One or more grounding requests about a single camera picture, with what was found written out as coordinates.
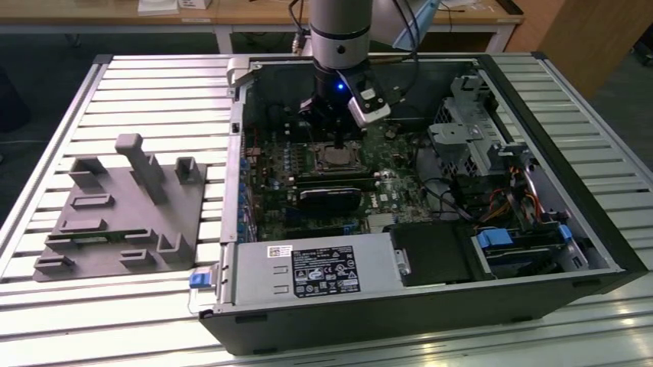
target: aluminum extrusion table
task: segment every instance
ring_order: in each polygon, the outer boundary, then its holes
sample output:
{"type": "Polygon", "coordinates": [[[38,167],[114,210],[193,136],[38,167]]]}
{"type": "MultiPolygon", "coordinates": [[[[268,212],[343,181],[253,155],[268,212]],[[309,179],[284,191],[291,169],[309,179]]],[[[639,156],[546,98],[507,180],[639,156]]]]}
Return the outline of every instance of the aluminum extrusion table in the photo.
{"type": "MultiPolygon", "coordinates": [[[[600,206],[653,269],[653,176],[555,68],[496,54],[600,206]]],[[[33,262],[66,199],[74,157],[113,152],[137,132],[160,164],[192,155],[209,165],[196,263],[219,259],[227,98],[225,55],[97,58],[0,231],[0,365],[606,365],[653,357],[653,274],[540,320],[231,356],[188,311],[189,271],[36,283],[33,262]]],[[[510,117],[499,113],[512,136],[510,117]]]]}

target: blue tab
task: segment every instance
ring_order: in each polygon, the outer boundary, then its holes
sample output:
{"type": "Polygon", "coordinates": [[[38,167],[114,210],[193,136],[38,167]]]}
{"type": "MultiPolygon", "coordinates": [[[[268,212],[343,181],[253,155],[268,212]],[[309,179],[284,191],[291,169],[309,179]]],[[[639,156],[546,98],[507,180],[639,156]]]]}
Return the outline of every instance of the blue tab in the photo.
{"type": "Polygon", "coordinates": [[[572,240],[572,234],[566,224],[560,224],[558,230],[559,230],[559,234],[562,235],[562,239],[564,240],[564,243],[570,242],[572,240]]]}
{"type": "Polygon", "coordinates": [[[512,244],[512,238],[510,238],[508,231],[503,228],[486,229],[476,235],[480,248],[488,246],[507,246],[512,244]]]}
{"type": "Polygon", "coordinates": [[[478,240],[478,244],[480,245],[480,248],[490,247],[487,237],[482,233],[476,235],[476,240],[478,240]]]}
{"type": "Polygon", "coordinates": [[[188,285],[191,289],[211,287],[211,274],[209,273],[192,274],[188,280],[188,285]]]}

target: table leg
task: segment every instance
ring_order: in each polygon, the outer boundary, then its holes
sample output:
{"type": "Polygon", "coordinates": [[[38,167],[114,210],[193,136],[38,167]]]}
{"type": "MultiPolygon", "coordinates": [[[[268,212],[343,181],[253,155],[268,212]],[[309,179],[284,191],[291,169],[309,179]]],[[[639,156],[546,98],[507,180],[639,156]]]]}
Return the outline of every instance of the table leg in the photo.
{"type": "Polygon", "coordinates": [[[232,27],[228,24],[215,26],[215,38],[220,54],[233,54],[233,46],[231,45],[232,27]]]}
{"type": "Polygon", "coordinates": [[[81,46],[80,34],[77,34],[77,33],[74,33],[74,34],[65,33],[62,36],[65,37],[65,41],[68,42],[68,45],[72,48],[77,48],[77,47],[81,46]]]}
{"type": "Polygon", "coordinates": [[[512,35],[514,24],[502,24],[498,26],[496,32],[491,35],[490,43],[487,44],[487,53],[503,52],[506,45],[512,35]]]}

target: warning label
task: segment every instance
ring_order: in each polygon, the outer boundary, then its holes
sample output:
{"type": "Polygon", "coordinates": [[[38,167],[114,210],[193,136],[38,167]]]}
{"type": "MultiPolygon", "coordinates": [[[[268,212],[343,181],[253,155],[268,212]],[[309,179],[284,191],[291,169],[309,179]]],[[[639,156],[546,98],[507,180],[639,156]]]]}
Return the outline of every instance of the warning label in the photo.
{"type": "Polygon", "coordinates": [[[292,275],[299,298],[360,292],[351,246],[292,251],[292,275]]]}

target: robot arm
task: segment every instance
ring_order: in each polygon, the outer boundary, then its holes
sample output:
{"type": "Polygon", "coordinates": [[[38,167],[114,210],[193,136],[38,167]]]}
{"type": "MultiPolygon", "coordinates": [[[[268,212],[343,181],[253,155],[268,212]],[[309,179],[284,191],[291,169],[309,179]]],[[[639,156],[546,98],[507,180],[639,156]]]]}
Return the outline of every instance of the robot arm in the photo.
{"type": "Polygon", "coordinates": [[[312,102],[319,99],[315,105],[328,105],[331,110],[340,112],[345,104],[359,128],[391,112],[385,93],[369,69],[369,40],[406,50],[416,48],[438,3],[439,0],[311,2],[311,48],[316,68],[312,102]]]}

